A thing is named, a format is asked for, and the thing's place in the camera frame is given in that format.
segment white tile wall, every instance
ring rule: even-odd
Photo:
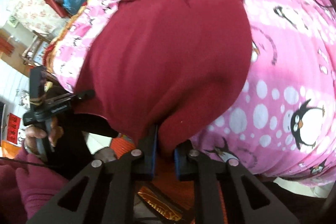
[[[13,69],[3,60],[0,60],[0,101],[6,104],[5,109],[5,125],[7,124],[7,117],[10,113],[22,118],[27,111],[24,107],[19,106],[20,98],[16,96],[17,90],[29,91],[29,78]],[[19,134],[24,135],[25,127],[20,123]],[[3,139],[6,139],[7,126],[4,127]]]

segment person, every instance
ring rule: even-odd
[[[64,129],[53,119],[49,141],[57,148],[61,143]],[[24,224],[45,205],[68,180],[55,170],[43,165],[36,149],[36,139],[44,138],[46,133],[34,126],[26,129],[26,139],[15,161],[0,160],[0,223]],[[293,194],[274,182],[264,185],[294,213],[301,223],[309,223],[311,213],[318,212],[325,201],[323,198],[312,198]],[[225,199],[225,203],[234,200]]]
[[[62,127],[53,119],[49,141],[56,146],[63,136]],[[34,126],[26,129],[24,145],[15,161],[0,160],[0,222],[24,224],[64,185],[67,179],[43,165],[38,158],[36,139],[46,133]]]

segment red hoodie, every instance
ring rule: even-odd
[[[16,159],[42,164],[24,149]],[[45,167],[0,160],[0,214],[8,224],[25,224],[67,182]]]
[[[160,124],[171,154],[225,112],[250,67],[244,0],[122,0],[96,38],[75,92],[94,89],[77,113],[102,116],[135,143]]]

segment penguin print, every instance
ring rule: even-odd
[[[94,17],[90,17],[90,19],[89,19],[89,24],[90,25],[93,25],[93,22],[95,21],[95,18]]]
[[[324,167],[325,167],[326,161],[327,161],[327,159],[322,161],[320,164],[309,168],[310,174],[311,175],[317,175],[317,174],[321,173],[323,171]]]
[[[324,52],[322,52],[320,48],[318,49],[317,53],[322,56],[322,58],[327,64],[329,64],[328,57],[324,54]]]
[[[299,13],[292,8],[284,8],[282,6],[276,6],[273,11],[281,18],[286,19],[295,29],[301,32],[308,30],[307,25],[303,22]]]
[[[324,106],[322,108],[308,107],[310,100],[305,101],[291,118],[291,132],[299,150],[301,144],[315,147],[316,140],[321,133],[325,114]]]
[[[63,63],[61,65],[61,67],[59,68],[59,71],[60,71],[61,74],[63,74],[63,72],[64,72],[64,67],[65,67],[65,63]]]
[[[113,13],[115,13],[116,10],[117,10],[116,6],[114,6],[113,8],[106,7],[106,8],[103,9],[105,14],[107,14],[107,15],[112,15]]]
[[[251,62],[256,62],[258,60],[258,56],[260,55],[260,50],[258,49],[258,46],[254,43],[252,40],[252,56],[251,56]]]
[[[82,44],[82,38],[81,37],[76,37],[74,40],[73,40],[73,45],[75,47],[78,47],[80,44]]]
[[[205,150],[205,151],[208,152],[208,153],[215,153],[224,162],[227,162],[230,159],[239,160],[238,157],[229,150],[228,145],[227,145],[227,141],[226,141],[225,138],[223,138],[223,141],[224,141],[224,147],[215,146],[215,148],[213,150]]]
[[[101,4],[102,4],[103,6],[108,6],[108,5],[110,4],[110,2],[109,2],[108,0],[103,0],[103,1],[101,2]]]

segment orange mat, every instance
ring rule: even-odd
[[[135,145],[129,138],[122,135],[120,138],[112,139],[110,148],[115,151],[117,158],[120,158],[124,153],[135,149]],[[178,181],[175,176],[174,162],[167,162],[159,155],[156,159],[156,176],[152,184],[182,208],[189,210],[194,206],[194,183]],[[227,224],[224,199],[221,191],[219,193],[224,214],[224,223]]]

